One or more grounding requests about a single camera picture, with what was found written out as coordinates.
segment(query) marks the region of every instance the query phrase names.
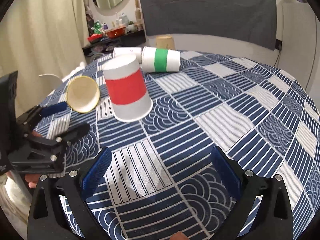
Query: gray cloth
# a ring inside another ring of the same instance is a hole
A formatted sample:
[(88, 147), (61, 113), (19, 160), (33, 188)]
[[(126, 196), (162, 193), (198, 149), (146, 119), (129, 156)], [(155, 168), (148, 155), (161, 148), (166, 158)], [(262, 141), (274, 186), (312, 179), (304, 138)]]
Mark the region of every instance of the gray cloth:
[(140, 0), (146, 33), (207, 34), (274, 50), (276, 0)]

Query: tablecloth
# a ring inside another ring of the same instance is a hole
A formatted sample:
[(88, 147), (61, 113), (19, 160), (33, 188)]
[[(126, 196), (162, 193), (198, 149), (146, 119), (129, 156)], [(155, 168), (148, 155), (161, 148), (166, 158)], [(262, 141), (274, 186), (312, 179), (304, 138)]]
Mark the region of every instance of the tablecloth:
[[(69, 82), (90, 76), (100, 87), (97, 107), (87, 114), (68, 108), (44, 118), (36, 130), (47, 138), (80, 123), (89, 134), (68, 148), (65, 170), (94, 158), (102, 146), (112, 163), (94, 196), (93, 214), (112, 239), (168, 239), (183, 231), (209, 239), (235, 200), (226, 192), (210, 151), (219, 145), (258, 176), (281, 174), (292, 206), (294, 239), (320, 205), (319, 113), (294, 77), (247, 58), (181, 52), (180, 72), (143, 73), (153, 109), (140, 121), (115, 119), (98, 59), (53, 91), (42, 105), (66, 99)], [(65, 197), (72, 227), (81, 235)], [(240, 234), (248, 232), (257, 197)]]

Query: potted plant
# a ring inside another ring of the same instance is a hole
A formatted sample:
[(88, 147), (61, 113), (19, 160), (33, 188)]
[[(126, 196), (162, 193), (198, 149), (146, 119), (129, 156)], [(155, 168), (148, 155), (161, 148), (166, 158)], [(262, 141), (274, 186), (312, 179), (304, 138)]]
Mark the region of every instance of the potted plant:
[(130, 21), (128, 24), (128, 31), (129, 32), (134, 32), (136, 30), (136, 27), (134, 26), (133, 21)]

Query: red band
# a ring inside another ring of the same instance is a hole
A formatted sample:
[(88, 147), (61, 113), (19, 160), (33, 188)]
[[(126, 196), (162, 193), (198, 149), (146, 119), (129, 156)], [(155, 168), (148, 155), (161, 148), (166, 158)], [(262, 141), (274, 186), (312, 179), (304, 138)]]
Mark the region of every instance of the red band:
[(147, 92), (146, 84), (139, 69), (125, 78), (106, 79), (106, 85), (111, 102), (116, 105), (127, 105), (136, 102)]

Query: screw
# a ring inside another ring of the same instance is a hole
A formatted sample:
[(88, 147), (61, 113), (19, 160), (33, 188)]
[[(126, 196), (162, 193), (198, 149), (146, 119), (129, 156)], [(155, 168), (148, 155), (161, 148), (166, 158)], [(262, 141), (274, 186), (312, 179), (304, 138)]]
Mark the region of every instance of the screw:
[(282, 177), (281, 177), (281, 175), (279, 175), (279, 174), (276, 174), (276, 175), (275, 175), (275, 178), (276, 178), (276, 180), (279, 180), (279, 181), (282, 180)]
[(47, 175), (42, 175), (41, 177), (40, 177), (40, 180), (41, 181), (44, 181), (44, 180), (46, 180), (47, 179)]
[(55, 161), (57, 160), (56, 155), (52, 154), (52, 155), (50, 156), (50, 160), (52, 160), (53, 162), (55, 162)]
[(77, 174), (78, 174), (78, 171), (70, 171), (69, 172), (70, 177), (75, 177), (75, 176), (77, 176)]
[(253, 173), (253, 171), (246, 170), (246, 171), (245, 171), (245, 174), (246, 174), (248, 177), (252, 177), (254, 173)]

